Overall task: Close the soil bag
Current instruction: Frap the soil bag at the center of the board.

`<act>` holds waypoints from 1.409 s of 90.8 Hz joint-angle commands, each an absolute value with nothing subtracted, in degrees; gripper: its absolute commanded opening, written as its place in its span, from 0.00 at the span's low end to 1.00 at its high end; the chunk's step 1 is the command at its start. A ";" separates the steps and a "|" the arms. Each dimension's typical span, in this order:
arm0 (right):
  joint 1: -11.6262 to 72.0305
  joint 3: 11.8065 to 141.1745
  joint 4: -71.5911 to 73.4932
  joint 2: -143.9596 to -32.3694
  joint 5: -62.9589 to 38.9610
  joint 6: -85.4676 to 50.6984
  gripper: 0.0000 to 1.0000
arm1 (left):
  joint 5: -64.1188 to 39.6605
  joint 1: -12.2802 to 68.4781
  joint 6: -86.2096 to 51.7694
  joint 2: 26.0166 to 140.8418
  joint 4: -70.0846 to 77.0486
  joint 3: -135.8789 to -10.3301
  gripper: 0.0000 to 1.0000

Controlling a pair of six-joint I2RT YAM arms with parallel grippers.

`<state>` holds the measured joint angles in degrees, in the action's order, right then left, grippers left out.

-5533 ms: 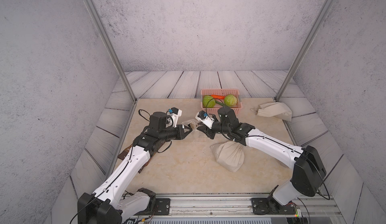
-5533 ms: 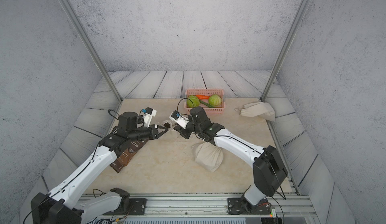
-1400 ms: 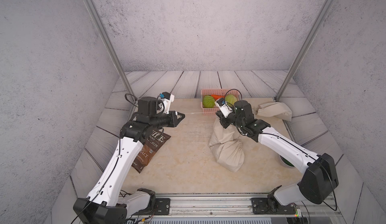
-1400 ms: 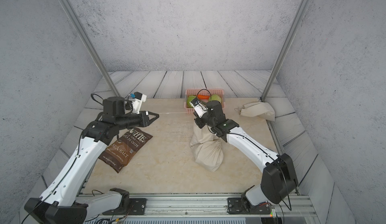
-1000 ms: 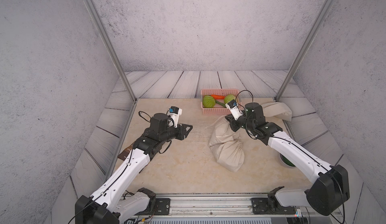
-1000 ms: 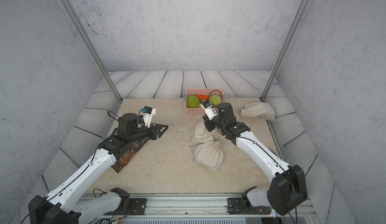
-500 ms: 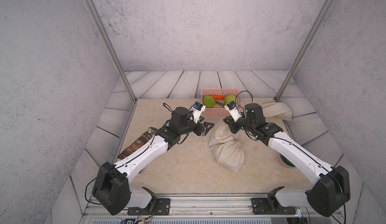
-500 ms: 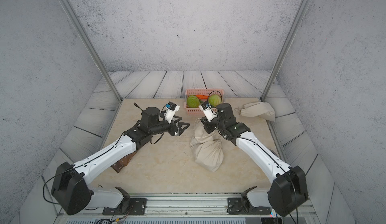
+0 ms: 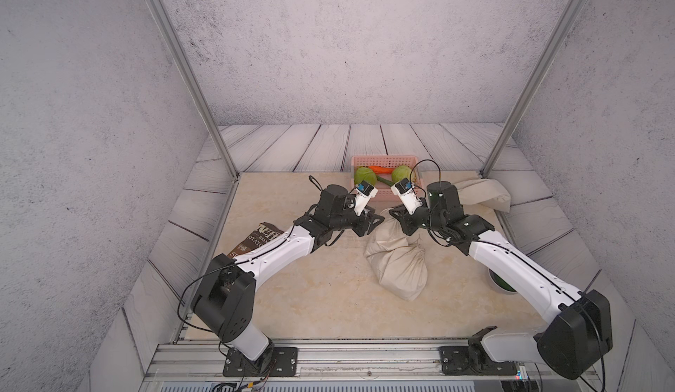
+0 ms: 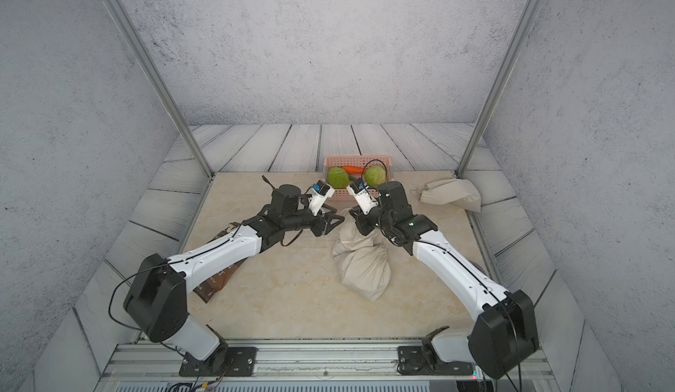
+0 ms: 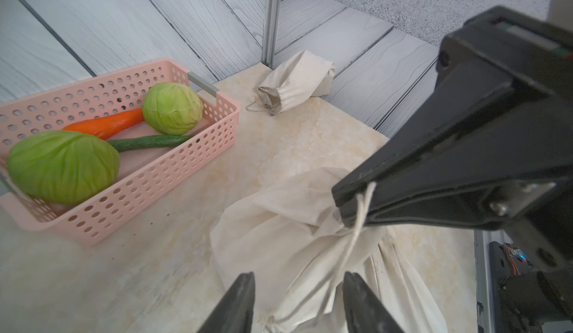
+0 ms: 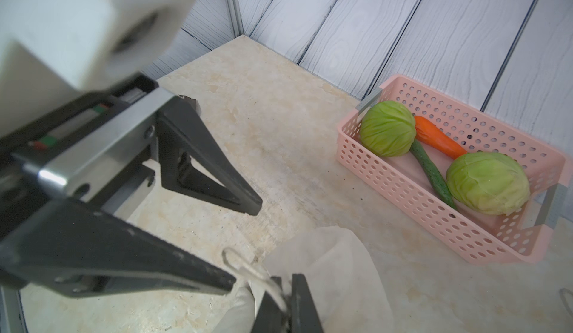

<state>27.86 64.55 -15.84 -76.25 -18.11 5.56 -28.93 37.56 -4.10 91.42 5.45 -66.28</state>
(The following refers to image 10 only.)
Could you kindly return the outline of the beige cloth bag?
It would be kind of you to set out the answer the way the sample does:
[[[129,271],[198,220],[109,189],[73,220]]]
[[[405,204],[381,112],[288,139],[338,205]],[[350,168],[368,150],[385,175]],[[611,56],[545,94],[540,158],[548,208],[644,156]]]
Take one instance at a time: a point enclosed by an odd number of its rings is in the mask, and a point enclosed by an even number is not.
[[[336,242],[332,258],[341,283],[370,302],[378,300],[390,284],[392,271],[388,249],[383,244],[352,250]]]
[[[481,193],[466,179],[432,181],[426,183],[423,188],[411,190],[411,193],[423,203],[436,206],[451,204],[470,212],[481,212]]]
[[[364,235],[357,228],[356,220],[348,214],[347,209],[339,214],[346,219],[339,226],[337,241],[332,248],[332,258],[366,256],[388,249],[379,230]]]

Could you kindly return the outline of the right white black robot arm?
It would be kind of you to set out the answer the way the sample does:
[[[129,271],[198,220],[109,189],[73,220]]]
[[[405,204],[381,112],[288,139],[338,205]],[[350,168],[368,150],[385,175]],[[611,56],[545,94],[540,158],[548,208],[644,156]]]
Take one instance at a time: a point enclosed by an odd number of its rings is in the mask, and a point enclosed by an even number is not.
[[[372,195],[366,182],[358,179],[347,191],[357,202],[350,214],[359,232],[379,230],[428,266],[474,321],[465,339],[447,330],[433,335],[432,356],[443,362],[468,359],[490,378],[499,379],[538,350],[531,298],[521,290],[509,291],[459,253],[432,220],[414,213],[400,182],[386,182]]]

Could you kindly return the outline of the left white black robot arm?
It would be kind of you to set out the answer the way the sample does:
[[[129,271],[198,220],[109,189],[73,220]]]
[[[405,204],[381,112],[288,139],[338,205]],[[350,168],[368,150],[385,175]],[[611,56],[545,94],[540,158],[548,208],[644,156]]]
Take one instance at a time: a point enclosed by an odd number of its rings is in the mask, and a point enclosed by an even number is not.
[[[218,272],[282,243],[289,231],[309,230],[315,237],[330,233],[345,219],[326,203],[334,193],[321,180],[307,191],[293,185],[274,187],[269,204],[223,237],[170,258],[145,258],[127,278],[131,286],[122,304],[132,329],[179,353],[179,374],[184,377],[225,374],[230,366],[228,344],[189,313],[189,293]]]

